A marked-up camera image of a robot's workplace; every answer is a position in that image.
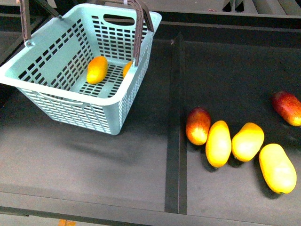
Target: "brown basket handle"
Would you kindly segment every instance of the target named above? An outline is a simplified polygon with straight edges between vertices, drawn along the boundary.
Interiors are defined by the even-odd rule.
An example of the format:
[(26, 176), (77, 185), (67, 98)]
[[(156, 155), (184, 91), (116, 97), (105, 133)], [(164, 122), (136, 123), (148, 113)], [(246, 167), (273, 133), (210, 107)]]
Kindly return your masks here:
[(143, 31), (143, 19), (145, 20), (147, 29), (149, 31), (154, 32), (154, 27), (151, 21), (149, 9), (142, 1), (128, 0), (127, 2), (129, 5), (134, 7), (137, 13), (133, 57), (136, 59), (135, 66), (138, 66)]
[[(59, 13), (56, 10), (54, 10), (46, 1), (44, 0), (35, 0), (35, 1), (53, 16), (61, 17)], [(142, 40), (142, 31), (143, 31), (143, 20), (145, 20), (147, 29), (151, 32), (154, 32), (154, 27), (151, 21), (150, 12), (147, 6), (140, 0), (106, 0), (106, 1), (128, 4), (136, 10), (137, 20), (136, 20), (136, 29), (135, 29), (133, 57), (136, 59), (135, 66), (138, 66), (141, 40)], [(29, 0), (20, 0), (21, 23), (22, 23), (22, 34), (23, 34), (24, 44), (26, 43), (26, 41), (32, 38), (31, 35), (32, 29), (30, 26), (30, 14), (29, 14), (28, 2)]]

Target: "basket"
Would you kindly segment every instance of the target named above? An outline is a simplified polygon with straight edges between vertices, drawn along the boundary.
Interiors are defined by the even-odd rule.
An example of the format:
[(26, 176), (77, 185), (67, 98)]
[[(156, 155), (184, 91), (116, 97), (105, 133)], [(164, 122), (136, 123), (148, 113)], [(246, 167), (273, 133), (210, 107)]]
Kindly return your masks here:
[[(53, 120), (118, 134), (148, 68), (161, 15), (149, 13), (153, 32), (144, 22), (138, 58), (133, 57), (135, 25), (112, 24), (104, 15), (131, 17), (135, 24), (138, 18), (133, 9), (77, 5), (37, 30), (0, 68), (0, 82), (17, 87)], [(108, 59), (107, 76), (88, 84), (88, 63), (100, 55)], [(123, 78), (123, 68), (132, 60)]]

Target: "yellow fruit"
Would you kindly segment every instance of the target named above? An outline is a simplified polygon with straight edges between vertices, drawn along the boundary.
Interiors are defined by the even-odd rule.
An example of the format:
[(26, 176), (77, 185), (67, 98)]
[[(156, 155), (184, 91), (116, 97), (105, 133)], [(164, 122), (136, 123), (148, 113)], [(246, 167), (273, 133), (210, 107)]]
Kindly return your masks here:
[(263, 130), (255, 123), (246, 123), (232, 139), (232, 153), (240, 161), (250, 161), (259, 152)]
[(206, 143), (206, 156), (215, 168), (226, 164), (231, 153), (231, 137), (225, 121), (217, 121), (209, 130)]
[(97, 56), (88, 65), (87, 83), (97, 84), (101, 82), (108, 72), (108, 61), (104, 56)]
[(127, 65), (125, 65), (123, 72), (122, 72), (122, 76), (123, 78), (125, 78), (125, 76), (127, 75), (128, 70), (130, 70), (130, 67), (132, 66), (132, 61), (128, 62)]
[(280, 145), (264, 146), (259, 153), (259, 163), (263, 177), (272, 191), (287, 194), (295, 188), (296, 170)]

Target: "basket rim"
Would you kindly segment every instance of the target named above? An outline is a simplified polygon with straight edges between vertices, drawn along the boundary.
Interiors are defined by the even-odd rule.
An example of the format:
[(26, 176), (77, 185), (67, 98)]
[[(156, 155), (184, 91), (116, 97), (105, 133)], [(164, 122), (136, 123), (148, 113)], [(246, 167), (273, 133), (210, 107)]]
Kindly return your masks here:
[[(120, 11), (126, 10), (126, 11), (131, 11), (131, 12), (135, 11), (134, 9), (128, 9), (128, 8), (116, 8), (116, 7), (111, 7), (111, 6), (99, 6), (99, 5), (89, 4), (89, 3), (83, 3), (83, 4), (76, 5), (71, 10), (69, 10), (63, 16), (63, 19), (68, 18), (72, 13), (74, 13), (79, 8), (87, 8), (87, 7), (88, 8), (98, 7), (98, 8), (102, 8), (102, 9), (110, 8), (110, 9), (114, 9), (114, 10), (115, 9), (120, 10)], [(152, 37), (155, 34), (155, 32), (159, 26), (159, 23), (162, 19), (162, 16), (159, 13), (150, 12), (150, 15), (151, 15), (152, 19), (153, 19), (153, 17), (156, 17), (156, 19), (153, 21), (154, 32), (148, 32), (146, 34), (145, 38), (143, 39), (143, 41), (141, 43), (141, 52), (142, 53), (144, 53), (144, 51), (146, 50), (147, 45), (150, 42), (152, 42)], [(119, 87), (116, 94), (113, 95), (112, 97), (108, 97), (108, 98), (93, 97), (93, 96), (89, 96), (89, 95), (85, 95), (85, 94), (81, 94), (81, 93), (77, 93), (77, 92), (72, 92), (72, 91), (67, 91), (67, 90), (58, 89), (58, 88), (54, 88), (54, 87), (44, 86), (44, 85), (40, 85), (37, 83), (30, 83), (30, 82), (22, 81), (22, 80), (19, 80), (16, 78), (10, 78), (5, 75), (7, 73), (7, 71), (10, 70), (11, 67), (15, 66), (15, 63), (17, 62), (17, 60), (21, 59), (22, 56), (24, 56), (24, 54), (27, 51), (30, 51), (32, 48), (34, 48), (34, 46), (35, 46), (34, 38), (35, 38), (35, 36), (39, 35), (39, 31), (41, 31), (41, 30), (43, 31), (44, 29), (47, 29), (49, 26), (51, 26), (51, 24), (58, 23), (59, 21), (60, 21), (59, 18), (52, 18), (51, 20), (49, 20), (44, 26), (42, 26), (35, 33), (32, 34), (31, 40), (28, 40), (28, 41), (31, 41), (33, 43), (33, 45), (24, 47), (13, 58), (11, 58), (9, 61), (7, 61), (2, 67), (0, 67), (0, 83), (14, 86), (14, 87), (17, 87), (20, 89), (36, 91), (36, 92), (39, 92), (42, 94), (55, 95), (58, 97), (67, 98), (67, 99), (82, 102), (82, 103), (95, 104), (95, 105), (106, 106), (106, 105), (112, 105), (112, 104), (115, 104), (115, 103), (121, 101), (133, 80), (136, 69), (139, 67), (140, 64), (138, 65), (138, 67), (135, 67), (135, 64), (132, 64), (132, 67), (130, 68), (128, 75), (124, 78), (123, 82), (120, 85), (120, 87), (122, 87), (122, 89), (120, 89), (120, 87)]]

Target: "black shelf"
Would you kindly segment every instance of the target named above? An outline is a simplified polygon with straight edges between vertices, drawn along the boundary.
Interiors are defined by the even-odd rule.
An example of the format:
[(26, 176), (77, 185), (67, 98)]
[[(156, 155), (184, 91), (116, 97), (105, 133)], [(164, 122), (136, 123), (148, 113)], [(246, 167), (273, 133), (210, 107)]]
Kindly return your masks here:
[(300, 37), (297, 29), (162, 24), (117, 136), (52, 121), (19, 91), (5, 96), (0, 211), (106, 225), (298, 225), (299, 180), (278, 196), (257, 157), (213, 170), (183, 129), (197, 105), (225, 120), (231, 136), (253, 121), (299, 174), (300, 128), (273, 111), (269, 96), (286, 89), (301, 99)]

